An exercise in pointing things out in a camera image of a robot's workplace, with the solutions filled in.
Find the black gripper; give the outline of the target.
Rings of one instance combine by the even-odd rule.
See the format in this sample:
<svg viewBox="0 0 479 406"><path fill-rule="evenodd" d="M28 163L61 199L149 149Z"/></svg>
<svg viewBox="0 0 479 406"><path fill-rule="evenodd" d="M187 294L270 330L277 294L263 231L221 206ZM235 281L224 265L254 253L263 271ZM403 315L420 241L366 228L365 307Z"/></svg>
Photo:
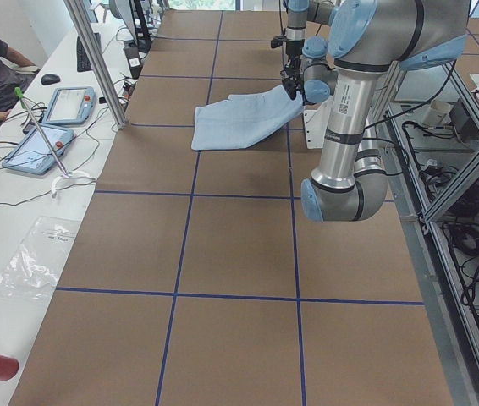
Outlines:
<svg viewBox="0 0 479 406"><path fill-rule="evenodd" d="M300 76L285 78L284 89L292 101L300 98L302 102L305 102L303 79Z"/></svg>
<svg viewBox="0 0 479 406"><path fill-rule="evenodd" d="M302 55L303 40L286 41L286 54L289 61L282 70L282 82L284 85L297 85L300 81L300 56Z"/></svg>

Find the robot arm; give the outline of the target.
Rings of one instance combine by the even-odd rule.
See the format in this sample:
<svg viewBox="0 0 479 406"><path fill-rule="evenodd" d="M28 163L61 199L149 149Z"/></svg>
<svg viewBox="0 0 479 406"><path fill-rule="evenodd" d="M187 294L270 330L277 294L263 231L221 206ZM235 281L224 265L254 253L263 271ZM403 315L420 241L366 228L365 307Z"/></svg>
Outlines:
<svg viewBox="0 0 479 406"><path fill-rule="evenodd" d="M305 215L315 222L361 221L387 193L370 106L378 79L396 62L404 71L456 60L464 51L467 1L288 1L281 73L290 98L332 98L321 160L301 184Z"/></svg>
<svg viewBox="0 0 479 406"><path fill-rule="evenodd" d="M284 30L287 63L281 73L285 87L298 88L300 84L300 57L306 39L308 22L330 25L330 15L336 7L334 1L283 1L287 12L287 25Z"/></svg>

